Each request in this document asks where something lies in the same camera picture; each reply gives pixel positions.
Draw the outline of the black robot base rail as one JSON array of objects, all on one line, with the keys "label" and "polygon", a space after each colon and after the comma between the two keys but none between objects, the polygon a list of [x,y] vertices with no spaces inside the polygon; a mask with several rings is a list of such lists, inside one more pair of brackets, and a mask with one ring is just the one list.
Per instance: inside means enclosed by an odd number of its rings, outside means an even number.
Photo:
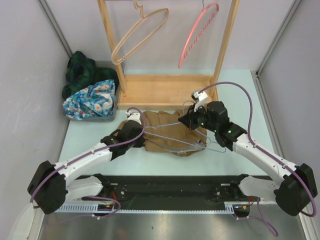
[{"label": "black robot base rail", "polygon": [[98,194],[121,204],[124,211],[223,211],[231,203],[246,216],[252,200],[235,185],[236,176],[116,176],[104,175]]}]

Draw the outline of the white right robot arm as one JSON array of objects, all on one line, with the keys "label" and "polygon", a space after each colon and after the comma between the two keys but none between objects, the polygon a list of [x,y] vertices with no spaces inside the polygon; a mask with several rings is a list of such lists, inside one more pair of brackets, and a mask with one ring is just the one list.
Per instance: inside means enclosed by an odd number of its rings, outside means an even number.
[{"label": "white right robot arm", "polygon": [[190,130],[202,127],[213,132],[221,147],[248,159],[270,177],[266,180],[240,175],[236,185],[230,188],[235,200],[242,201],[247,196],[262,198],[277,203],[290,216],[297,216],[311,204],[309,216],[316,215],[314,199],[318,190],[312,168],[305,163],[297,165],[258,145],[248,130],[230,121],[221,101],[200,107],[192,105],[178,120]]}]

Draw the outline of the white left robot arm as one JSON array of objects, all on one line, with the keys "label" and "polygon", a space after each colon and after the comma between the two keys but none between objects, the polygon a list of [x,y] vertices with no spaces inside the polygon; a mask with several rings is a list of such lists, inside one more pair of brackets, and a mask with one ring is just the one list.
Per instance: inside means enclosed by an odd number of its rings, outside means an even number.
[{"label": "white left robot arm", "polygon": [[116,129],[76,157],[60,163],[42,162],[27,187],[29,202],[35,203],[45,214],[51,214],[67,199],[92,196],[107,199],[111,188],[104,184],[100,174],[88,177],[88,183],[79,177],[93,167],[123,156],[130,148],[142,147],[145,128],[145,122],[127,120],[121,129]]}]

